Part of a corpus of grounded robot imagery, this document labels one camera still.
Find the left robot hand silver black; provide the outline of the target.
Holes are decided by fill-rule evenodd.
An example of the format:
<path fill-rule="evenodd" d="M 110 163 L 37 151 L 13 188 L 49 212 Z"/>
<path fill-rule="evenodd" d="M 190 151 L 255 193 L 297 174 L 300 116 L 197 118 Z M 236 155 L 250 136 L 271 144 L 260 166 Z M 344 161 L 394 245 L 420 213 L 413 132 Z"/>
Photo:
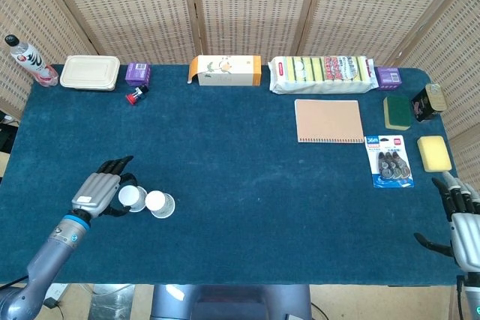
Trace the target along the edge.
<path fill-rule="evenodd" d="M 131 173 L 123 173 L 132 155 L 116 160 L 105 161 L 95 172 L 83 182 L 72 198 L 71 215 L 89 223 L 94 218 L 105 216 L 122 217 L 130 209 L 130 205 L 114 208 L 111 205 L 114 195 L 125 183 L 138 185 L 136 177 Z"/>

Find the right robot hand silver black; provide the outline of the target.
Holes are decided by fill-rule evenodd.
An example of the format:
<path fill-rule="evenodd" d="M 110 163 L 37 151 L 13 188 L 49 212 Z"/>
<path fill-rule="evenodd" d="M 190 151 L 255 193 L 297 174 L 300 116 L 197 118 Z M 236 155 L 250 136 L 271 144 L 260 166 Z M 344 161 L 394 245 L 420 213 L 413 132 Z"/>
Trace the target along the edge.
<path fill-rule="evenodd" d="M 450 244 L 435 244 L 420 233 L 414 237 L 424 248 L 452 257 L 463 272 L 478 273 L 479 192 L 450 172 L 443 172 L 442 176 L 442 180 L 433 178 L 432 182 L 442 200 L 450 228 Z"/>

